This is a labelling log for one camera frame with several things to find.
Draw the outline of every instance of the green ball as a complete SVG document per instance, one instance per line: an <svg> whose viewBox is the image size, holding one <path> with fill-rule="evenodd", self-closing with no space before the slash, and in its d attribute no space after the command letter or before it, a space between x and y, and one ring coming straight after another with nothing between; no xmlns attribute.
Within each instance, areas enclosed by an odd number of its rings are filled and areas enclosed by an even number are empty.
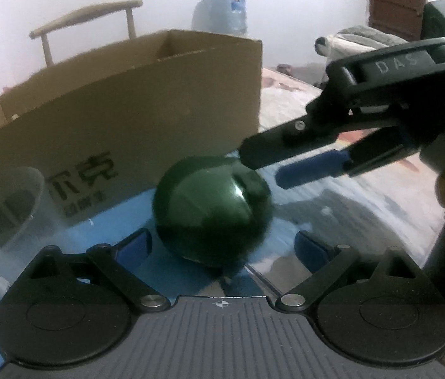
<svg viewBox="0 0 445 379"><path fill-rule="evenodd" d="M270 188L238 158L189 157L161 178L153 200L164 245L209 267L243 259L272 218Z"/></svg>

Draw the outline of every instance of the brown box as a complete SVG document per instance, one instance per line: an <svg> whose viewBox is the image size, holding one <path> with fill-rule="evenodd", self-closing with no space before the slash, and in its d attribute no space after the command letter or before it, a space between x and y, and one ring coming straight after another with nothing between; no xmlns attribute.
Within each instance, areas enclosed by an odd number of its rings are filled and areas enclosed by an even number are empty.
<svg viewBox="0 0 445 379"><path fill-rule="evenodd" d="M257 132L261 52L163 31L47 67L0 95L0 170L35 167L70 223L93 216Z"/></svg>

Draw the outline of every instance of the door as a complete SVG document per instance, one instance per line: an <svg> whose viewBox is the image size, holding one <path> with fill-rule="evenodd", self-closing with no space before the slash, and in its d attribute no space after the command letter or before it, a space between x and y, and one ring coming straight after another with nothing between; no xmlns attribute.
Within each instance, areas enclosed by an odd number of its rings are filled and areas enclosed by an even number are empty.
<svg viewBox="0 0 445 379"><path fill-rule="evenodd" d="M370 27L408 41L420 39L427 0L370 0Z"/></svg>

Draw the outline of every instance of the transparent plastic cup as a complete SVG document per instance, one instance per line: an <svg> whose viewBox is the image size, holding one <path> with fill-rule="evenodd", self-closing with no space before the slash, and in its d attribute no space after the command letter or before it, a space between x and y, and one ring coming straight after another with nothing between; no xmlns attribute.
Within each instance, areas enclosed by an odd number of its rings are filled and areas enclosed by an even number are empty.
<svg viewBox="0 0 445 379"><path fill-rule="evenodd" d="M31 167L0 173L0 276L13 283L42 247L70 251L60 211Z"/></svg>

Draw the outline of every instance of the patterned tablecloth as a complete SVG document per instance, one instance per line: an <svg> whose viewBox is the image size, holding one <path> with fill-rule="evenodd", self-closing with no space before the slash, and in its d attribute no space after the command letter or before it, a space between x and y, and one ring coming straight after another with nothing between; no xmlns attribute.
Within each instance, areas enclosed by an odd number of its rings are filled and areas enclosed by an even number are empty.
<svg viewBox="0 0 445 379"><path fill-rule="evenodd" d="M308 84L264 69L261 130L303 115L305 104L319 93ZM344 134L334 147L342 148L364 134ZM363 253L402 245L419 265L425 262L443 226L443 210L434 195L435 173L418 157L360 177L325 178L288 191L275 185L279 166L259 170L271 187L275 215L263 244L236 275L214 278L201 265L166 250L154 230L154 190L71 228L73 252L97 243L114 244L145 226L153 235L153 250L135 274L172 300L178 295L274 298L288 291L310 275L293 252L299 230L309 230L328 244L351 244Z"/></svg>

